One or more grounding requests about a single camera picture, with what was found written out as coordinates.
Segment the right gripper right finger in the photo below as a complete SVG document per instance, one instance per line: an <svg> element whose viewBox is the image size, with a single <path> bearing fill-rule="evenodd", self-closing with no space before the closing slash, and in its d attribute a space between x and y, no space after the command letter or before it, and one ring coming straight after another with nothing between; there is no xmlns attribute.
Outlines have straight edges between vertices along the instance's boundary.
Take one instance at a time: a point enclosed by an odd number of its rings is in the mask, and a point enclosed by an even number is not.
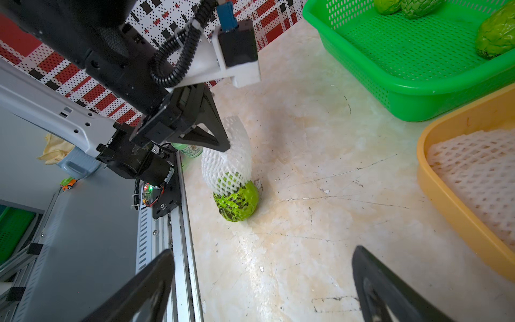
<svg viewBox="0 0 515 322"><path fill-rule="evenodd" d="M364 321L450 321L363 246L352 269Z"/></svg>

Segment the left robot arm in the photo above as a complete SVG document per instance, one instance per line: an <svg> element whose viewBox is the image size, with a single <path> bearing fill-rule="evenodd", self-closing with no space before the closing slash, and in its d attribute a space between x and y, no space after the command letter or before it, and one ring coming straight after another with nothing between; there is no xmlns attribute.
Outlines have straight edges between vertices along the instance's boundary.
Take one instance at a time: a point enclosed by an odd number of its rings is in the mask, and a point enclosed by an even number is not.
<svg viewBox="0 0 515 322"><path fill-rule="evenodd" d="M259 1L2 1L1 102L119 176L165 143L231 147L208 84L260 80Z"/></svg>

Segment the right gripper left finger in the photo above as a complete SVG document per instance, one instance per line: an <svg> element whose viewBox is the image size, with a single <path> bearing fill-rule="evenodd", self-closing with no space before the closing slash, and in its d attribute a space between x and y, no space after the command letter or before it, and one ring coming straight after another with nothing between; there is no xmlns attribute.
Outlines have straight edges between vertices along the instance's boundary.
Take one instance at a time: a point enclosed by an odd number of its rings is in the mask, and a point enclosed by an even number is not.
<svg viewBox="0 0 515 322"><path fill-rule="evenodd" d="M174 257L161 252L84 321L162 321L172 289Z"/></svg>

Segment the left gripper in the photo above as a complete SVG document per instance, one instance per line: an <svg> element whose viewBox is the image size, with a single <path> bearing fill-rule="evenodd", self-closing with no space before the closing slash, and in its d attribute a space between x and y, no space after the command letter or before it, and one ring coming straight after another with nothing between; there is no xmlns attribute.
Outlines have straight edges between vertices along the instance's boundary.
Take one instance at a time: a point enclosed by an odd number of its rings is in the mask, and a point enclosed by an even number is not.
<svg viewBox="0 0 515 322"><path fill-rule="evenodd" d="M230 78L237 88L260 82L258 50L253 22L238 22L231 30L218 27L211 39L172 39L181 56L174 66L181 82L164 82L161 93L131 129L117 126L107 144L99 144L98 161L123 178L167 182L171 167L152 151L165 143L200 146L222 154L226 160L245 152L245 129L232 119L221 119L206 83Z"/></svg>

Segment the green custard apple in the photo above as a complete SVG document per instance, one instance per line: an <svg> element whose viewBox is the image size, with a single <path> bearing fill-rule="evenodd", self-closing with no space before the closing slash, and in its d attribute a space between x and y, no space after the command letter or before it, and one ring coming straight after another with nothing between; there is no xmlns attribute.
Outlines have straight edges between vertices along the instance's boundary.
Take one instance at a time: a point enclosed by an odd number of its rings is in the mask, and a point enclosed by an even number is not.
<svg viewBox="0 0 515 322"><path fill-rule="evenodd" d="M400 0L374 0L374 9L383 16L397 13L401 10Z"/></svg>

